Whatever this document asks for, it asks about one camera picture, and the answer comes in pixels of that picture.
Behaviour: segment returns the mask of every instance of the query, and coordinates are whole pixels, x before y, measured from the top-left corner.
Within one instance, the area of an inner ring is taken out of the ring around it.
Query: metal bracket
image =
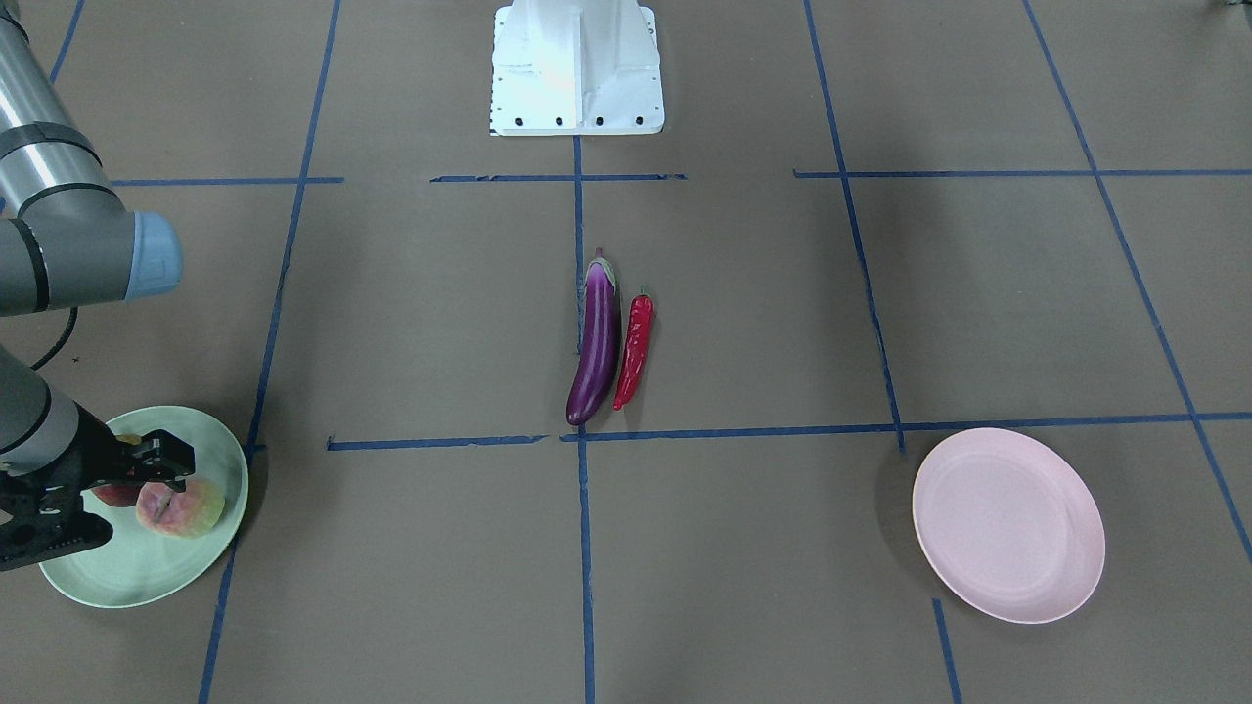
[[[656,15],[636,0],[515,0],[495,20],[491,133],[656,134]]]

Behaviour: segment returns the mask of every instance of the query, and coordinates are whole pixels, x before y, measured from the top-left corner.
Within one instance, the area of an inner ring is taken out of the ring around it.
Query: black cable
[[[70,319],[65,321],[65,329],[61,332],[61,337],[53,344],[53,348],[48,351],[46,355],[39,358],[38,362],[30,366],[33,370],[43,367],[48,362],[53,361],[53,357],[65,347],[65,343],[70,341],[70,336],[74,334],[74,324],[78,323],[78,306],[70,308]]]

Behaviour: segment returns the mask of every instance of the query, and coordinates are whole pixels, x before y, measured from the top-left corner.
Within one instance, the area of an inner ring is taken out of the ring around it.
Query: peach
[[[225,507],[222,489],[199,477],[187,480],[178,492],[159,482],[144,485],[135,505],[139,525],[174,537],[200,537],[209,532]]]
[[[143,490],[143,486],[106,484],[93,489],[91,494],[95,494],[96,499],[104,501],[109,506],[124,509],[126,506],[134,506],[135,502],[139,501],[140,490]]]

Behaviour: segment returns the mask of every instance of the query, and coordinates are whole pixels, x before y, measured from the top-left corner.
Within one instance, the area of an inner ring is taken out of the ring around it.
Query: eggplant
[[[578,427],[591,420],[608,396],[617,373],[622,337],[622,311],[613,268],[597,248],[582,284],[583,323],[578,372],[573,376],[565,417]]]

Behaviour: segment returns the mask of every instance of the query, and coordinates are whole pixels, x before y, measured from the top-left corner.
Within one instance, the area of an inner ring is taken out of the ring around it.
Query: blue tape line
[[[865,279],[865,301],[869,304],[869,317],[874,323],[874,336],[878,338],[878,353],[883,363],[883,382],[886,386],[886,398],[891,406],[891,422],[895,425],[895,441],[904,452],[904,430],[900,427],[900,407],[895,398],[895,385],[891,382],[891,365],[886,358],[886,341],[883,339],[883,324],[878,319],[878,304],[874,302],[874,283],[869,274],[869,262],[865,258],[865,246],[861,242],[860,224],[856,222],[856,205],[853,202],[853,187],[848,179],[848,164],[844,162],[844,145],[839,139],[839,123],[835,120],[835,104],[830,99],[830,85],[826,83],[826,65],[821,58],[821,44],[818,41],[818,26],[813,21],[813,3],[804,0],[804,14],[809,21],[809,40],[813,43],[813,58],[818,65],[818,80],[821,83],[821,98],[826,104],[826,120],[830,123],[830,140],[835,147],[835,162],[839,164],[839,182],[844,189],[844,204],[848,207],[848,224],[853,230],[853,244],[856,246],[856,262]]]
[[[1144,416],[1079,416],[1070,418],[1010,418],[998,421],[939,421],[904,423],[908,432],[935,432],[947,430],[970,430],[975,427],[1023,428],[1023,427],[1075,427],[1075,426],[1124,426],[1146,423],[1186,423],[1191,416],[1186,413],[1159,413]]]
[[[582,138],[573,137],[573,298],[578,311],[578,341],[576,355],[582,355],[582,324],[586,312],[582,301]]]
[[[299,183],[295,185],[295,200],[292,204],[292,219],[287,228],[287,243],[283,249],[283,266],[278,273],[278,287],[274,292],[274,306],[269,317],[269,332],[265,338],[265,356],[260,366],[260,380],[257,382],[257,406],[253,410],[252,425],[248,428],[248,441],[244,445],[244,457],[247,458],[249,467],[252,466],[253,456],[257,452],[257,436],[260,432],[260,417],[265,407],[265,391],[269,387],[270,365],[274,361],[274,343],[278,338],[278,322],[282,318],[283,312],[283,288],[287,284],[287,269],[290,267],[292,262],[292,247],[295,244],[295,232],[299,227],[300,208],[304,204],[304,187],[309,178],[309,164],[313,162],[313,144],[317,139],[318,116],[322,113],[322,96],[326,93],[326,80],[331,73],[331,56],[334,51],[334,35],[339,24],[339,4],[341,0],[334,0],[331,8],[331,21],[326,35],[326,50],[322,54],[322,70],[318,74],[317,91],[313,96],[313,110],[309,115],[308,134],[304,138],[304,155],[300,160]],[[235,551],[232,549],[230,564],[228,565],[229,569],[222,574],[222,584],[218,588],[219,613],[214,616],[215,633],[220,633],[219,621],[225,616],[225,600],[229,595],[230,579],[234,574],[234,555]],[[208,704],[209,701],[209,693],[213,688],[213,670],[218,660],[219,640],[219,636],[210,638],[209,640],[209,650],[204,658],[204,673],[200,675],[199,704]]]
[[[431,183],[546,183],[576,180],[687,180],[687,174],[496,174],[496,175],[442,175]]]
[[[1244,177],[1252,169],[1101,169],[1102,177]],[[838,179],[839,172],[801,172],[791,169],[800,179]],[[848,172],[848,178],[1068,178],[1090,177],[1090,169],[987,169],[987,170],[921,170],[921,172]]]
[[[356,452],[363,450],[419,450],[426,447],[487,447],[493,445],[535,445],[546,435],[503,435],[498,437],[432,437],[416,440],[367,440],[336,442],[326,441],[327,452]]]
[[[1139,272],[1139,266],[1134,261],[1134,253],[1131,252],[1131,243],[1126,238],[1126,232],[1122,228],[1122,220],[1117,217],[1117,209],[1113,207],[1113,198],[1108,193],[1108,187],[1104,184],[1104,178],[1101,175],[1099,168],[1096,165],[1096,157],[1092,154],[1090,145],[1087,142],[1087,135],[1083,133],[1083,128],[1078,122],[1078,113],[1074,110],[1074,104],[1069,99],[1069,91],[1065,90],[1065,84],[1060,80],[1060,71],[1057,69],[1057,63],[1052,58],[1052,50],[1048,49],[1048,41],[1043,38],[1043,28],[1039,26],[1039,20],[1034,15],[1034,9],[1030,6],[1030,0],[1022,0],[1022,5],[1025,8],[1025,14],[1030,19],[1030,26],[1034,28],[1034,35],[1039,40],[1039,48],[1043,50],[1043,56],[1048,61],[1048,69],[1052,71],[1052,79],[1057,84],[1057,90],[1060,91],[1060,98],[1065,104],[1065,110],[1069,113],[1069,120],[1074,125],[1074,133],[1078,135],[1078,143],[1082,145],[1083,154],[1087,157],[1087,163],[1090,165],[1092,175],[1096,177],[1096,185],[1099,187],[1101,198],[1104,200],[1104,209],[1108,210],[1109,220],[1113,223],[1113,230],[1117,233],[1117,241],[1122,246],[1122,253],[1126,256],[1126,263],[1131,267],[1131,276],[1134,278],[1134,286],[1139,289],[1139,298],[1143,299],[1143,307],[1148,311],[1148,317],[1152,319],[1152,327],[1157,332],[1157,339],[1161,342],[1161,349],[1166,355],[1166,361],[1169,363],[1169,371],[1173,373],[1174,382],[1178,385],[1178,392],[1182,395],[1183,405],[1187,407],[1187,413],[1191,417],[1192,425],[1196,427],[1196,436],[1199,438],[1199,445],[1204,450],[1204,457],[1208,460],[1208,468],[1213,474],[1213,479],[1217,481],[1217,487],[1222,494],[1222,500],[1226,502],[1226,510],[1231,515],[1231,521],[1234,524],[1234,531],[1239,536],[1239,541],[1243,544],[1243,552],[1247,555],[1249,562],[1252,562],[1252,539],[1248,537],[1247,527],[1243,525],[1243,519],[1239,516],[1239,510],[1234,505],[1234,497],[1231,495],[1229,486],[1226,484],[1226,477],[1222,475],[1222,467],[1217,462],[1217,455],[1213,453],[1213,448],[1208,442],[1208,433],[1204,432],[1204,426],[1201,422],[1199,413],[1196,411],[1196,405],[1191,398],[1191,392],[1187,390],[1187,383],[1183,381],[1182,370],[1178,367],[1178,361],[1174,358],[1173,348],[1169,346],[1169,338],[1166,336],[1164,326],[1161,323],[1161,317],[1157,314],[1156,306],[1152,304],[1152,297],[1148,296],[1148,288],[1143,283],[1143,276]]]
[[[786,427],[740,427],[710,430],[640,430],[629,432],[588,432],[587,442],[616,442],[622,440],[710,440],[717,437],[793,437],[804,435],[858,435],[895,432],[896,426],[889,423],[865,423],[848,426],[786,426]],[[580,435],[562,435],[561,442],[578,441]]]
[[[83,5],[86,0],[79,0],[74,5],[74,14],[70,15],[70,26],[65,30],[65,40],[61,41],[61,50],[56,53],[56,61],[53,63],[53,70],[48,74],[48,83],[56,83],[58,76],[61,75],[61,66],[65,64],[65,56],[70,53],[70,44],[74,43],[74,33],[78,31],[78,21],[83,16]]]
[[[1201,413],[1202,421],[1252,421],[1252,411],[1236,411],[1229,413]]]
[[[309,177],[307,184],[343,183],[343,177]],[[167,187],[167,185],[298,185],[299,177],[262,178],[136,178],[109,182],[116,187]]]
[[[791,170],[795,178],[836,179],[838,172]],[[1033,178],[1089,177],[1089,170],[1064,169],[1000,169],[1000,170],[930,170],[930,172],[848,172],[848,178]]]
[[[1252,421],[1252,411],[1234,411],[1222,413],[1199,413],[1202,421]],[[1127,416],[1075,416],[1075,417],[1042,417],[1042,418],[994,418],[973,421],[934,421],[900,423],[904,432],[944,432],[962,431],[977,427],[998,428],[1030,428],[1030,427],[1083,427],[1083,426],[1124,426],[1124,425],[1152,425],[1152,423],[1189,423],[1188,413],[1154,413],[1154,415],[1127,415]],[[764,427],[739,427],[739,428],[692,428],[692,430],[641,430],[626,432],[587,432],[582,436],[577,433],[562,435],[561,442],[578,442],[585,437],[587,442],[621,442],[635,440],[714,440],[721,437],[795,437],[806,435],[874,435],[894,433],[893,423],[853,423],[838,426],[764,426]],[[336,442],[331,438],[327,443],[329,451],[348,450],[407,450],[421,447],[462,447],[473,445],[533,445],[547,435],[515,435],[500,437],[437,437],[421,440],[382,440],[367,442]]]
[[[596,704],[596,640],[591,594],[591,504],[587,496],[587,428],[578,426],[578,502],[582,517],[582,668],[586,704]]]
[[[1104,177],[1211,177],[1252,175],[1252,169],[1099,169]]]
[[[239,549],[239,540],[230,541],[230,559],[227,560],[227,569],[222,571],[222,582],[218,585],[218,604],[213,609],[213,630],[209,631],[209,650],[204,656],[204,671],[200,674],[200,695],[198,701],[207,704],[209,691],[213,689],[213,670],[218,666],[218,645],[222,643],[222,624],[227,618],[227,599],[230,596],[230,577],[234,575],[234,556]]]
[[[322,54],[322,70],[318,74],[317,91],[313,95],[313,111],[309,116],[308,133],[304,135],[304,155],[300,159],[300,175],[295,184],[295,202],[292,204],[292,219],[287,225],[287,243],[283,247],[283,263],[278,272],[278,287],[274,292],[274,306],[269,317],[269,334],[265,339],[265,356],[260,367],[260,382],[257,385],[257,405],[253,410],[252,425],[248,428],[248,447],[257,443],[260,433],[260,420],[265,408],[265,392],[269,387],[269,368],[274,361],[274,346],[278,341],[278,324],[283,316],[283,292],[287,287],[287,271],[292,266],[292,249],[295,246],[295,233],[300,224],[300,210],[304,207],[304,187],[309,178],[309,164],[313,162],[313,144],[317,142],[317,125],[322,114],[322,98],[326,94],[326,81],[331,73],[331,56],[334,51],[334,35],[339,24],[339,3],[334,0],[331,9],[331,28],[326,36],[326,50]]]
[[[952,641],[948,639],[948,621],[943,616],[943,603],[930,600],[935,611],[935,628],[939,629],[939,645],[943,648],[943,661],[948,669],[948,688],[952,689],[952,704],[962,704],[960,681],[957,679],[957,661],[952,656]]]

